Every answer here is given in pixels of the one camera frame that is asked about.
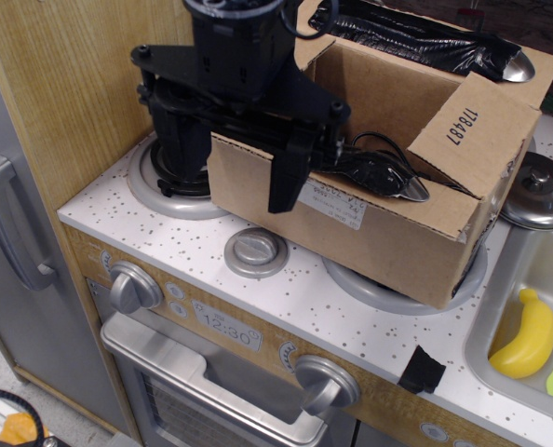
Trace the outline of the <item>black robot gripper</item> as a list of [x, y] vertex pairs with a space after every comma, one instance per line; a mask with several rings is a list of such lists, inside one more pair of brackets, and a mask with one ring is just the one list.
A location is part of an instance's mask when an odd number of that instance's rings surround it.
[[268, 211], [292, 211], [310, 167], [339, 155], [349, 106], [315, 84], [294, 58], [296, 1], [187, 1], [191, 46], [140, 45], [140, 101], [169, 170], [195, 177], [211, 134], [273, 155]]

